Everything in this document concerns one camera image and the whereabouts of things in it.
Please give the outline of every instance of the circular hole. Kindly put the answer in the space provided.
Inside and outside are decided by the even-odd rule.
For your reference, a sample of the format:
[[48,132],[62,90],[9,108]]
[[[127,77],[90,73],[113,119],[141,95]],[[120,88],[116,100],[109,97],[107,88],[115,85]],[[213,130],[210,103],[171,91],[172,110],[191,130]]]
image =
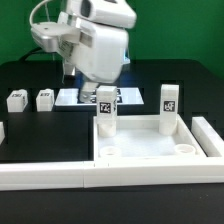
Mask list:
[[115,146],[106,146],[100,149],[101,158],[120,157],[121,150]]
[[178,144],[174,150],[176,155],[194,155],[196,153],[196,149],[188,144]]

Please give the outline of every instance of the qr code label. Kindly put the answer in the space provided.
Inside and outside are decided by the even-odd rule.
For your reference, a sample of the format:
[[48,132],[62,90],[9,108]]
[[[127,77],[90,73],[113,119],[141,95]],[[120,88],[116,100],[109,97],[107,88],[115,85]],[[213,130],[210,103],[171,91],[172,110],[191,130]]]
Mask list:
[[174,112],[175,111],[175,101],[164,101],[164,111]]
[[110,114],[111,113],[111,104],[100,102],[100,113]]

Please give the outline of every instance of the black platform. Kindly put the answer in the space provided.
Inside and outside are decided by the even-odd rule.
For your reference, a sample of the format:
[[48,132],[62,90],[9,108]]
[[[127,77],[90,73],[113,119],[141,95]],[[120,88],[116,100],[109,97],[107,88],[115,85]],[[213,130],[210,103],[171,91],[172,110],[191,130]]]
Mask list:
[[[60,62],[9,62],[0,66],[0,121],[6,139],[0,162],[92,160],[92,117],[85,107],[37,113],[40,89],[80,87],[82,78],[62,83]],[[118,87],[142,89],[144,106],[119,106],[120,115],[158,114],[161,84],[179,84],[179,114],[190,128],[192,116],[204,116],[224,138],[224,80],[193,60],[132,61]],[[6,99],[26,89],[29,106],[8,114]],[[0,192],[2,223],[224,223],[224,184],[127,186]]]

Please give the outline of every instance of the cable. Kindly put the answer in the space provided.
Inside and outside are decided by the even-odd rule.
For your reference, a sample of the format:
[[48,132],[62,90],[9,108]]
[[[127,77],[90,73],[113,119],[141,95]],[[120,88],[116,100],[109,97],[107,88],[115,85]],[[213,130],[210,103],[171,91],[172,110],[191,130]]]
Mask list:
[[32,12],[30,13],[30,19],[29,19],[29,22],[30,22],[30,25],[33,27],[33,17],[34,15],[36,14],[37,10],[43,6],[44,4],[50,2],[50,1],[53,1],[53,0],[44,0],[42,2],[40,2],[38,5],[36,5],[36,7],[32,10]]
[[47,16],[47,21],[50,22],[50,15],[49,15],[49,10],[48,10],[48,5],[47,3],[45,3],[45,12],[46,12],[46,16]]
[[45,51],[42,51],[42,49],[40,47],[34,48],[33,50],[29,51],[28,53],[26,53],[25,55],[23,55],[19,61],[20,62],[24,62],[26,61],[26,59],[31,56],[31,55],[36,55],[36,54],[52,54],[52,53],[47,53]]

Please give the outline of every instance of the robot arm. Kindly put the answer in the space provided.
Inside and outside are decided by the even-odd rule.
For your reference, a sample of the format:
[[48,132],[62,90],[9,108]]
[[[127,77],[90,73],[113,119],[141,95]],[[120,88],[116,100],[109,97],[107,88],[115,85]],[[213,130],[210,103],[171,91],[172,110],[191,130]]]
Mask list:
[[57,52],[68,65],[78,68],[86,82],[81,101],[89,101],[98,83],[113,83],[120,75],[128,33],[136,14],[125,0],[67,0],[57,23],[33,23],[38,4],[30,15],[31,33],[46,52]]

